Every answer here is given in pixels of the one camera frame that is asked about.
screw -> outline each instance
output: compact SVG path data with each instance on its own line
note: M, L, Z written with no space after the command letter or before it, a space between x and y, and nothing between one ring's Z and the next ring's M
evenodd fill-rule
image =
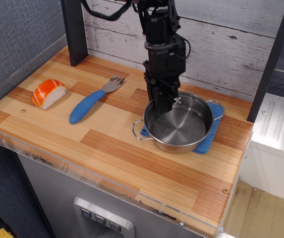
M227 188L224 188L223 190L222 190L222 192L224 193L224 194L229 194L229 189L227 189Z

floor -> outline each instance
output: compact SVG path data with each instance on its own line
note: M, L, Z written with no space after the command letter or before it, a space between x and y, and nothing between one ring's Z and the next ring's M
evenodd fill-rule
M235 238L284 238L284 199L239 182L225 232Z

wooden countertop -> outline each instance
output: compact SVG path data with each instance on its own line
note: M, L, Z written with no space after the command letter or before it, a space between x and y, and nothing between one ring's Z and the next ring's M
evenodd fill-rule
M114 74L126 83L71 125L75 105ZM67 92L42 110L31 97L49 78L64 83ZM180 91L226 108L206 155L172 154L152 140L137 140L132 124L148 105L143 72L92 56L71 67L66 47L0 101L0 144L213 237L231 194L223 189L232 190L251 134L253 124L246 121L251 103L187 84Z

pot handle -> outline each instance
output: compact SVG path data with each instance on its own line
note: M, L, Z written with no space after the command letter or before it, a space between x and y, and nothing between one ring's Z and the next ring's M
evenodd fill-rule
M220 119L221 117L223 117L225 115L225 108L217 100L212 99L212 100L208 100L206 102L214 102L214 103L218 104L221 107L221 109L222 109L222 115L218 116L217 118L214 118L214 120L218 120L218 119Z
M140 123L140 122L142 122L142 121L143 121L143 119L137 120L136 122L133 123L133 125L132 125L132 132L133 132L133 135L134 135L137 139L139 139L139 140L154 140L154 138L152 138L152 137L147 137L147 138L138 137L138 135L135 133L135 131L134 131L135 125L138 124L138 123Z

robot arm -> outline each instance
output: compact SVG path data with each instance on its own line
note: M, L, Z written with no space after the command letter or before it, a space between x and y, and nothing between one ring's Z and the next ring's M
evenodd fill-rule
M117 20L133 4L139 14L143 34L146 35L145 48L149 59L143 62L144 78L147 83L149 100L153 100L158 114L168 112L180 103L179 76L186 71L186 39L176 32L180 28L174 0L120 0L125 5L111 16L91 11L85 0L81 0L86 10L105 20Z

